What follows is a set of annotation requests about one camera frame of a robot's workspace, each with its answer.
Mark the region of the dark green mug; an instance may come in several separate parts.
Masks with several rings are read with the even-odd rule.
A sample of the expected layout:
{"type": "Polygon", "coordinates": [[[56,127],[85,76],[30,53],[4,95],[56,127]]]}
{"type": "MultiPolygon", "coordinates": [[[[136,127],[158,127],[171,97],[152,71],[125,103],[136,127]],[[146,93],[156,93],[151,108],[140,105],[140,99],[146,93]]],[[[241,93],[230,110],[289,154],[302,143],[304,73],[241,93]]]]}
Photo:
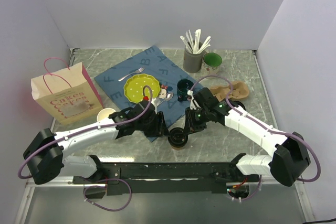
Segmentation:
{"type": "Polygon", "coordinates": [[[181,79],[177,83],[177,100],[178,102],[187,101],[190,99],[188,95],[188,90],[194,85],[194,83],[189,79],[181,79]]]}

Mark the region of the green inside ceramic mug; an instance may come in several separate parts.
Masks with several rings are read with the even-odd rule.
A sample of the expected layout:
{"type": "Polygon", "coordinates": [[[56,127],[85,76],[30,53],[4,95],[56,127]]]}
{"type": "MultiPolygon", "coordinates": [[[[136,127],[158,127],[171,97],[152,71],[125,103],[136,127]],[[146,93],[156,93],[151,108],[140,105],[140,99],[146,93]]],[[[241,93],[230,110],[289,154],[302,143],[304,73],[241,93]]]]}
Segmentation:
{"type": "Polygon", "coordinates": [[[214,52],[206,53],[201,66],[202,77],[217,75],[221,69],[222,62],[222,57],[219,54],[214,52]]]}

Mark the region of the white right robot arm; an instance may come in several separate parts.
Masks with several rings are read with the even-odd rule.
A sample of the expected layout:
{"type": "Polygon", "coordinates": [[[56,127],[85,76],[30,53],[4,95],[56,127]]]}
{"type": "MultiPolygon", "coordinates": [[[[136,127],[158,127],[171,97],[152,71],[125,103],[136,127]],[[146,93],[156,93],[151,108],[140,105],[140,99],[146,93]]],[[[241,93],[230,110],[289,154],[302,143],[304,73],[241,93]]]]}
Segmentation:
{"type": "Polygon", "coordinates": [[[259,145],[266,155],[240,154],[233,159],[230,177],[242,181],[247,175],[272,176],[284,186],[292,186],[310,165],[307,147],[296,133],[287,135],[255,118],[239,104],[218,101],[208,88],[187,91],[191,104],[185,110],[183,135],[200,132],[207,122],[233,129],[259,145]]]}

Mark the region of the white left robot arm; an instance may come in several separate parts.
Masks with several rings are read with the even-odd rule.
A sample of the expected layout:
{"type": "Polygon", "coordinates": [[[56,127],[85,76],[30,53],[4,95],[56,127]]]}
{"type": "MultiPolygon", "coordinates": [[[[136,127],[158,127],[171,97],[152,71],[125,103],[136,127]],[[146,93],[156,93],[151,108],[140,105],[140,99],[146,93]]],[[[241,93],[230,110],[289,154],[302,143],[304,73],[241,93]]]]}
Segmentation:
{"type": "Polygon", "coordinates": [[[81,176],[98,183],[104,170],[94,156],[74,157],[78,150],[106,140],[116,140],[141,131],[146,137],[169,134],[164,114],[148,101],[141,101],[110,114],[100,122],[70,131],[41,130],[23,153],[25,165],[35,184],[42,185],[61,176],[81,176]]]}

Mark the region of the black plastic cup lid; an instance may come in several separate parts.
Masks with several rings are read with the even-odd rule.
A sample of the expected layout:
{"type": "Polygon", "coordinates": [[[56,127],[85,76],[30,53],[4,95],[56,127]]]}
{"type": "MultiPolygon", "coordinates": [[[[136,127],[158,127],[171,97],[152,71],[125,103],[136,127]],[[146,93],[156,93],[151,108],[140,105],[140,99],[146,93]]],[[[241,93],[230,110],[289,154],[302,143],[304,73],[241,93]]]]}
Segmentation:
{"type": "Polygon", "coordinates": [[[169,143],[182,144],[187,143],[187,141],[183,139],[183,129],[181,127],[175,127],[170,130],[168,136],[169,143]]]}

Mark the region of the brown pulp cup carrier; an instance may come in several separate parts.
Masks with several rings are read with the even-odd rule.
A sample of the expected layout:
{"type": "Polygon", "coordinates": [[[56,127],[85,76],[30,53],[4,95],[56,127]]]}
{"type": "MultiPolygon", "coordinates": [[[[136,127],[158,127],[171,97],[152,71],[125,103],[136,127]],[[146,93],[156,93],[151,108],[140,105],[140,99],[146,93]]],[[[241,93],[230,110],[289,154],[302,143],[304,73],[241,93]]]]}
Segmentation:
{"type": "MultiPolygon", "coordinates": [[[[233,101],[240,101],[249,96],[249,89],[247,84],[242,81],[232,82],[233,91],[228,95],[228,99],[233,101]]],[[[226,86],[212,86],[209,88],[213,96],[217,97],[219,101],[223,101],[230,91],[230,85],[226,86]]]]}

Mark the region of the blue letter print cloth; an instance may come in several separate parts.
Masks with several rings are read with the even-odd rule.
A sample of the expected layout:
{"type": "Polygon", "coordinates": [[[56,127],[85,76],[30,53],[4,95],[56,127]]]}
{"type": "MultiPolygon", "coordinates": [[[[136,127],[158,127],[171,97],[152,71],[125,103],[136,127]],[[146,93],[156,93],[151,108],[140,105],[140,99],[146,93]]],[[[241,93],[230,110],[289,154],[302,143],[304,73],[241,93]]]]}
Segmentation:
{"type": "Polygon", "coordinates": [[[169,91],[174,92],[173,99],[163,102],[158,108],[164,113],[167,127],[170,127],[184,115],[185,108],[190,106],[188,101],[179,102],[177,100],[178,81],[188,79],[195,83],[196,80],[166,57],[158,47],[152,46],[112,66],[97,75],[95,81],[119,109],[133,107],[135,104],[124,95],[123,87],[126,81],[119,82],[118,79],[141,67],[144,68],[143,73],[152,75],[160,84],[167,86],[169,91]]]}

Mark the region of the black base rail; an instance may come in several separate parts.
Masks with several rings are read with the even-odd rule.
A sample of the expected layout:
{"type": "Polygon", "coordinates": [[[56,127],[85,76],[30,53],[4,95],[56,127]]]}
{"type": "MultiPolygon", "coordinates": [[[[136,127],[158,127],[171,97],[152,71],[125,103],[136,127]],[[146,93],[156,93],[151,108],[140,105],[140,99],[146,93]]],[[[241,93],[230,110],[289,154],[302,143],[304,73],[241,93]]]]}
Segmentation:
{"type": "Polygon", "coordinates": [[[101,163],[95,178],[75,176],[75,185],[106,186],[108,196],[128,193],[189,193],[209,191],[224,194],[228,184],[259,181],[258,175],[243,175],[229,162],[101,163]]]}

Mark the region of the white wrapped straws bundle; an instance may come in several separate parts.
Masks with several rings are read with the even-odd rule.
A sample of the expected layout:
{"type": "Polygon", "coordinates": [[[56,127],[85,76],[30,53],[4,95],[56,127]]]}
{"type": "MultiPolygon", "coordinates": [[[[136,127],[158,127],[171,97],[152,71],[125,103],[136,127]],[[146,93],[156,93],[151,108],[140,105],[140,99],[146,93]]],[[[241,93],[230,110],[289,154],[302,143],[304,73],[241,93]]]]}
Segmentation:
{"type": "Polygon", "coordinates": [[[185,36],[180,36],[181,41],[183,42],[187,52],[191,54],[201,54],[211,46],[211,36],[206,37],[206,39],[201,42],[202,30],[197,29],[192,35],[191,31],[188,30],[185,33],[185,36]]]}

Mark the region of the yellow dotted plate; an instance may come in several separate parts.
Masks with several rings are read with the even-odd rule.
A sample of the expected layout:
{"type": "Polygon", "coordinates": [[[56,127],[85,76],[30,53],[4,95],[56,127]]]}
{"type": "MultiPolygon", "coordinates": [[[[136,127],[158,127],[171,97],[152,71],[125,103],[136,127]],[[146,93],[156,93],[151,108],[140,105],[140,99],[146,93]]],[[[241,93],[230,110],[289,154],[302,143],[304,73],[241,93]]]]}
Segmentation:
{"type": "Polygon", "coordinates": [[[159,81],[152,75],[142,73],[128,79],[123,87],[125,97],[132,103],[139,103],[143,97],[150,97],[150,91],[144,86],[149,86],[152,90],[152,98],[156,98],[161,91],[159,81]]]}

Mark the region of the silver fork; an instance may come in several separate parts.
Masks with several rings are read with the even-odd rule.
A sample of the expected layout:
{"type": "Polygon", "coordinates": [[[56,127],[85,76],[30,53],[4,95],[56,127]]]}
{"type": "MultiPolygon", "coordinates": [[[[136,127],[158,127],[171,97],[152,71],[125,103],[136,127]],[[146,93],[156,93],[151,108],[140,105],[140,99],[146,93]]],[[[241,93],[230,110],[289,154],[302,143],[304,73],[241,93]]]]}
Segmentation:
{"type": "Polygon", "coordinates": [[[127,74],[127,75],[121,77],[118,81],[120,82],[120,81],[124,80],[125,78],[127,78],[127,77],[129,77],[129,76],[131,76],[131,75],[133,75],[133,74],[141,73],[143,70],[144,70],[144,68],[139,68],[139,69],[137,69],[136,71],[134,71],[134,72],[132,72],[132,73],[129,73],[129,74],[127,74]]]}

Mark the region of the stack of paper cups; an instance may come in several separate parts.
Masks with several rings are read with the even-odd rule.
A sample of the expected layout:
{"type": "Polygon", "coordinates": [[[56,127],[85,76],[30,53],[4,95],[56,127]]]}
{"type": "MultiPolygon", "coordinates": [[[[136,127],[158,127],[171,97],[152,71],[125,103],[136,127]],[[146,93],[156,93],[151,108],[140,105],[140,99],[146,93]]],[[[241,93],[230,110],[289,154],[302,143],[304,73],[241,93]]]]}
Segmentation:
{"type": "Polygon", "coordinates": [[[112,108],[105,108],[102,109],[98,114],[97,114],[97,123],[100,125],[104,124],[113,124],[114,121],[113,119],[110,119],[109,116],[116,112],[115,109],[112,108]]]}

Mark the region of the spare black cup lid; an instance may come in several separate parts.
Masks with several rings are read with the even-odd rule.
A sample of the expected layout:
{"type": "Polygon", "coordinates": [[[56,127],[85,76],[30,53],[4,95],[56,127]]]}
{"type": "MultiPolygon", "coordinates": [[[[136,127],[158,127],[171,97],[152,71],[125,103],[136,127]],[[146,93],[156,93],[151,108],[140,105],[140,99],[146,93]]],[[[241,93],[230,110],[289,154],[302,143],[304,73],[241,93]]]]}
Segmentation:
{"type": "Polygon", "coordinates": [[[240,101],[233,101],[231,99],[229,99],[229,102],[230,104],[233,106],[233,107],[242,107],[244,110],[246,110],[246,107],[244,106],[244,104],[240,101]]]}

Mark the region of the kraft paper cakes bag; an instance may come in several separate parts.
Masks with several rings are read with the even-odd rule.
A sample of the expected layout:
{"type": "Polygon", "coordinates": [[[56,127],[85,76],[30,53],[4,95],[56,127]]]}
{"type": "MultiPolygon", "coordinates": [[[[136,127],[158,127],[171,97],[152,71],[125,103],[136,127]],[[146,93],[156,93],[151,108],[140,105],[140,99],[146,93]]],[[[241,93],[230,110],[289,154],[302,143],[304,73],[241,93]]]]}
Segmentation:
{"type": "Polygon", "coordinates": [[[33,99],[62,125],[103,109],[100,95],[81,62],[32,78],[31,88],[33,99]]]}

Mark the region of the grey straw holder cup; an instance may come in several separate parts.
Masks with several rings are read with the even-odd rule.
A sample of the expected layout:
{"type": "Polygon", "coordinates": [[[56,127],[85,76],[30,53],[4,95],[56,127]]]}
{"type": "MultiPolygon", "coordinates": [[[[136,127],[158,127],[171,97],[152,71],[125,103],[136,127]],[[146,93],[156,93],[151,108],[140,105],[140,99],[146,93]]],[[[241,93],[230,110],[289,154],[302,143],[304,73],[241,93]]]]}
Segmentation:
{"type": "Polygon", "coordinates": [[[203,57],[205,56],[205,54],[206,54],[206,51],[203,51],[200,54],[192,54],[185,47],[184,56],[183,56],[183,69],[188,73],[199,72],[201,69],[203,57]]]}

